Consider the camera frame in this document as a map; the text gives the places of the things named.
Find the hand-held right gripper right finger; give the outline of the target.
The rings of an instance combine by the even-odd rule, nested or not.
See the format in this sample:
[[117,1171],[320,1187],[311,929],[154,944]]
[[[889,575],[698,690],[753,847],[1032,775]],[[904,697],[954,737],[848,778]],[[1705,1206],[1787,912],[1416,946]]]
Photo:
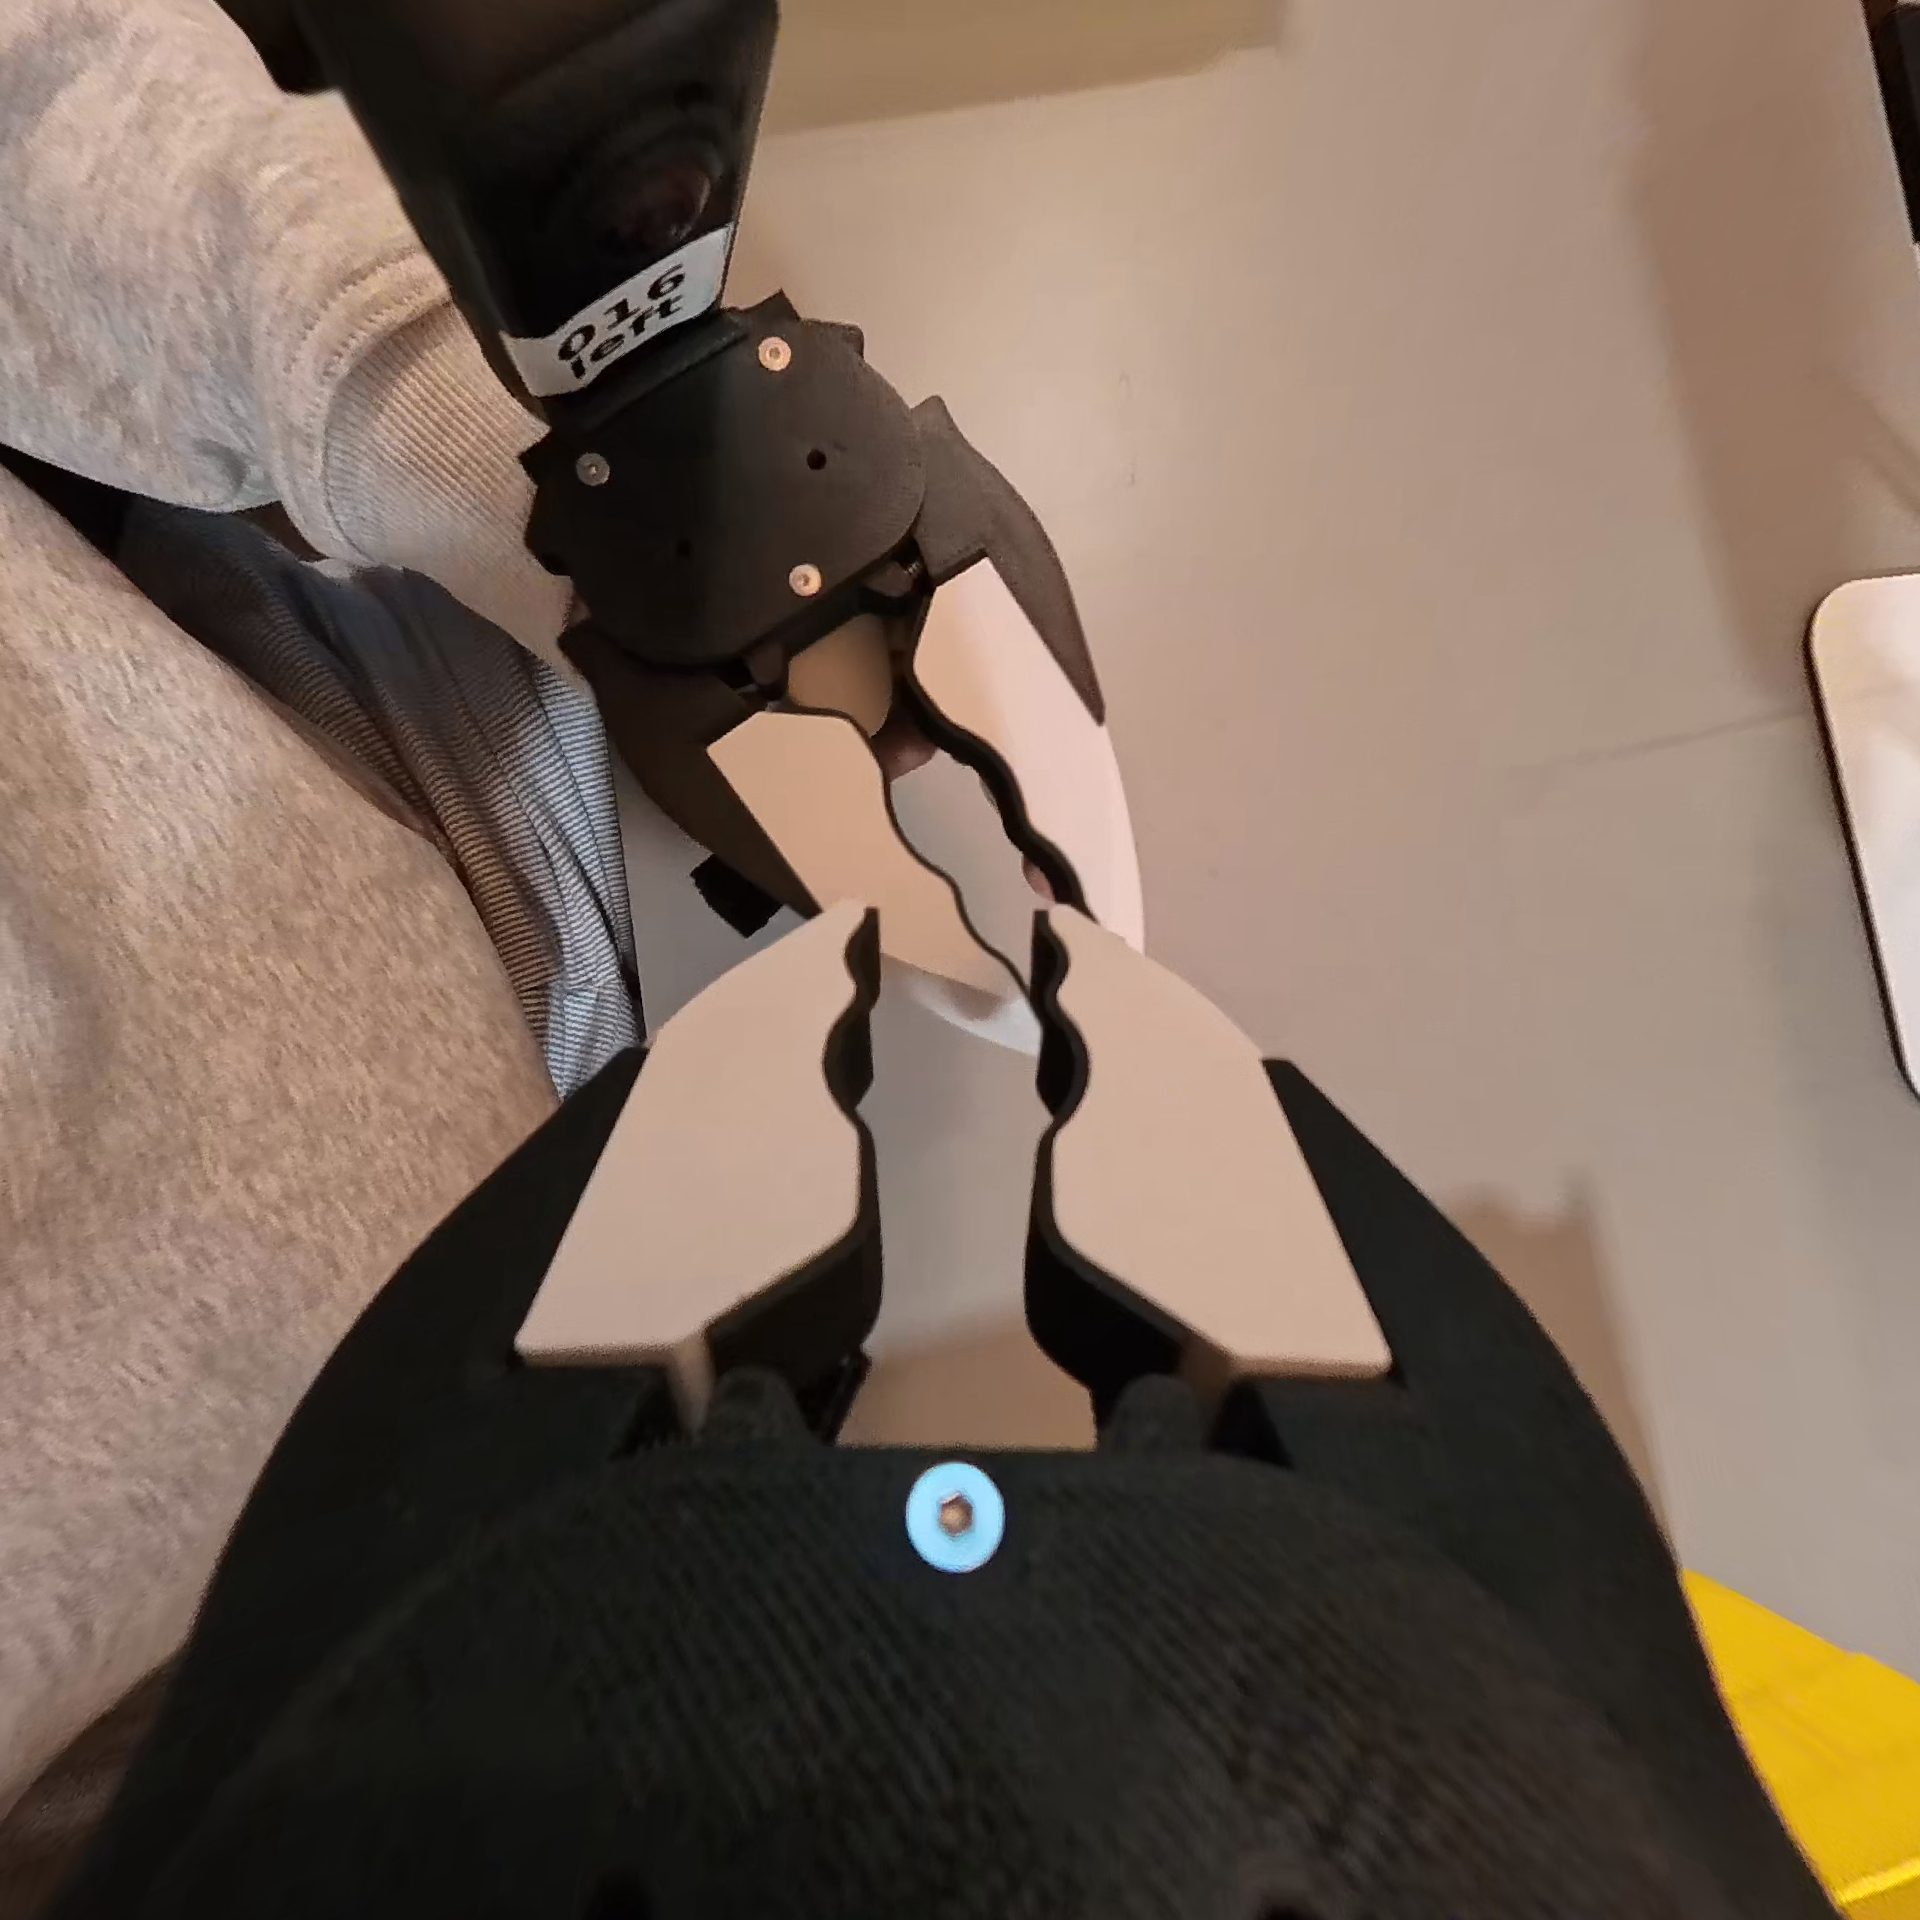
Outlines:
[[1047,1131],[1024,1313],[1072,1378],[1384,1378],[1392,1359],[1260,1047],[1068,906],[1036,922]]

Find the person's grey hoodie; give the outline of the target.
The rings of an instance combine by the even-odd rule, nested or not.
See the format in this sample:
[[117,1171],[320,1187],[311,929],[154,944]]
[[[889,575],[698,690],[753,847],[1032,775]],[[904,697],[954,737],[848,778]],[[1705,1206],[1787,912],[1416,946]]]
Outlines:
[[9,475],[2,655],[12,1809],[556,1096],[444,857]]

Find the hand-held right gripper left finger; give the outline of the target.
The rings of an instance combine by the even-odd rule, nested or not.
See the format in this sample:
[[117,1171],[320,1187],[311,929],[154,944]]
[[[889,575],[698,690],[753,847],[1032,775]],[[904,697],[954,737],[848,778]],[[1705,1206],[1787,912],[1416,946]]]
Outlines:
[[739,1370],[826,1391],[881,1310],[879,916],[847,902],[720,975],[648,1047],[515,1338],[639,1366],[701,1420]]

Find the person's left forearm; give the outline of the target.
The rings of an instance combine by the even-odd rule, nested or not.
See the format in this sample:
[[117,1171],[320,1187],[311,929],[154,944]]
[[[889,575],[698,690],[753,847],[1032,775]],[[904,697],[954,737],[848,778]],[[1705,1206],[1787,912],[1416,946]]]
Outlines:
[[539,425],[331,97],[217,4],[2,4],[4,446],[207,512],[279,504],[556,659],[524,544]]

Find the white document stand base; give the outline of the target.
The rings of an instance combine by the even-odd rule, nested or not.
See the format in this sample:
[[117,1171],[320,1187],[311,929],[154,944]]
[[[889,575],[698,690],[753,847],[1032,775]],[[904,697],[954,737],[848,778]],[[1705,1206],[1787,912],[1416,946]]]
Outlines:
[[1833,588],[1809,682],[1888,1046],[1917,1091],[1917,575]]

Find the grey desk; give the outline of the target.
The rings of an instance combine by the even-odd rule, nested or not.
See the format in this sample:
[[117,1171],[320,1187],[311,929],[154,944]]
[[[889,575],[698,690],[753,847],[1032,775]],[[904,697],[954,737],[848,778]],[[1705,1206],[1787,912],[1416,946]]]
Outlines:
[[1916,567],[1860,4],[784,4],[735,290],[1044,520],[1151,952],[1916,1670],[1916,1097],[1807,630]]

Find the yellow plastic bin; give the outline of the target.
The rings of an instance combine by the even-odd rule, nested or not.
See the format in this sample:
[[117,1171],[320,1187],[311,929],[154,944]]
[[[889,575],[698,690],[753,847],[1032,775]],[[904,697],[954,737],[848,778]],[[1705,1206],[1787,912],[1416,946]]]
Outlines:
[[1833,1904],[1916,1919],[1916,1680],[1717,1580],[1685,1586],[1745,1752]]

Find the striped grey shirt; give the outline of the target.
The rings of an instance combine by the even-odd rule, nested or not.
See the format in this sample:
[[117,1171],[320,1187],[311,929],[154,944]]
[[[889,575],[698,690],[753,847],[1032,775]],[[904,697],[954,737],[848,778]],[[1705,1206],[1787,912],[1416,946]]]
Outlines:
[[117,561],[444,856],[561,1097],[641,1046],[612,758],[583,683],[420,575],[305,561],[251,520],[145,500]]

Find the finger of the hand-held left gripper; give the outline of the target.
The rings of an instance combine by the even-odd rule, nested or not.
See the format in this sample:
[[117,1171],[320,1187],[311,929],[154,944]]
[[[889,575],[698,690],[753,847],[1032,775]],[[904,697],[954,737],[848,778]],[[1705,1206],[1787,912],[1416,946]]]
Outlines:
[[704,753],[808,902],[871,910],[885,960],[959,999],[1024,996],[1018,948],[1039,902],[1018,864],[952,874],[928,859],[850,718],[756,711]]
[[931,595],[905,678],[936,740],[987,787],[1047,899],[1143,952],[1146,895],[1114,737],[992,561]]

